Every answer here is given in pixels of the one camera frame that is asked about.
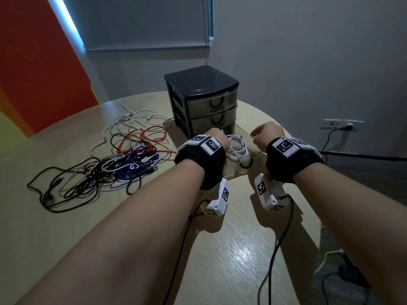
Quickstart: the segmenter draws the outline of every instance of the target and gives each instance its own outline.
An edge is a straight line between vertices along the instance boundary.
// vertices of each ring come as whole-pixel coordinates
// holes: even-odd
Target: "power outlet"
[[[342,124],[343,120],[339,119],[324,119],[322,127],[337,128]]]
[[[346,125],[351,124],[353,126],[352,131],[358,131],[362,125],[364,124],[364,121],[355,121],[355,120],[343,120],[341,123],[341,127],[345,127]]]

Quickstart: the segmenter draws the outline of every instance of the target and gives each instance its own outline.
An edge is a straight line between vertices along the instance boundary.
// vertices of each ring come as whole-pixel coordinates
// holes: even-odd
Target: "dark floor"
[[[387,195],[404,205],[407,205],[407,162],[390,162],[373,159],[358,159],[349,157],[329,156],[329,166],[340,173]],[[323,261],[328,251],[340,249],[333,236],[327,229],[321,233],[321,243],[317,266]],[[323,268],[316,274],[312,283],[312,298],[310,304],[326,304],[322,292],[322,279],[331,272],[337,272],[340,265],[345,264],[341,255],[329,255]],[[339,304],[384,304],[371,290],[341,280],[332,275],[325,282],[330,305]]]

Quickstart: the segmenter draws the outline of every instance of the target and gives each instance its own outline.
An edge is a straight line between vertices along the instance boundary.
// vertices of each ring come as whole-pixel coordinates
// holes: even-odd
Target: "drawer handle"
[[[220,106],[221,106],[221,104],[223,104],[223,100],[225,99],[225,97],[224,96],[222,96],[221,97],[221,101],[219,102],[219,104],[217,104],[217,105],[213,105],[212,104],[212,100],[209,100],[209,106],[211,107],[211,108],[219,108]]]
[[[215,122],[215,121],[213,120],[213,118],[212,118],[212,124],[213,124],[213,125],[218,125],[219,123],[221,123],[221,122],[223,121],[224,117],[225,117],[225,115],[222,115],[222,116],[221,116],[221,119],[220,119],[218,122]]]

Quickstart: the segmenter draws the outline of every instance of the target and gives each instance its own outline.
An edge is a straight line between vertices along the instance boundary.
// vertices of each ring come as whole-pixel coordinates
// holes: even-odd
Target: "person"
[[[207,134],[221,143],[226,155],[227,137],[217,128]],[[267,122],[251,135],[273,163],[277,155],[270,145],[284,137],[283,128]],[[199,189],[208,174],[216,174],[204,169],[196,157],[176,160],[173,168],[131,195],[18,304],[145,304]],[[407,208],[318,159],[297,159],[291,171],[295,173],[284,177],[292,178],[378,295],[392,304],[407,304]]]

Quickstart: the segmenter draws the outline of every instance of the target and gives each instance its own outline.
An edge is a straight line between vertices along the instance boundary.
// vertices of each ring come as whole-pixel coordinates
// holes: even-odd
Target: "table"
[[[102,130],[124,114],[122,104],[133,111],[150,108],[171,116],[167,92],[125,97],[70,116],[0,158],[0,304],[13,304],[22,297],[127,197],[124,189],[106,192],[87,206],[52,214],[41,207],[38,194],[26,188],[28,181],[46,167],[68,168],[88,158],[90,148],[102,139]],[[237,124],[248,133],[270,120],[273,119],[260,110],[238,102]],[[109,152],[106,145],[95,153],[104,156]],[[161,164],[143,181],[172,165],[171,161]],[[201,216],[194,220],[168,304],[257,303],[276,235],[281,236],[289,210],[273,213],[259,207],[249,179],[250,175],[230,181],[231,194],[224,217]],[[285,184],[284,189],[296,205],[292,226],[273,267],[272,300],[274,304],[306,304],[321,223],[295,185]],[[163,300],[179,244],[180,240],[168,258],[150,304]],[[267,303],[267,284],[259,297],[262,304]]]

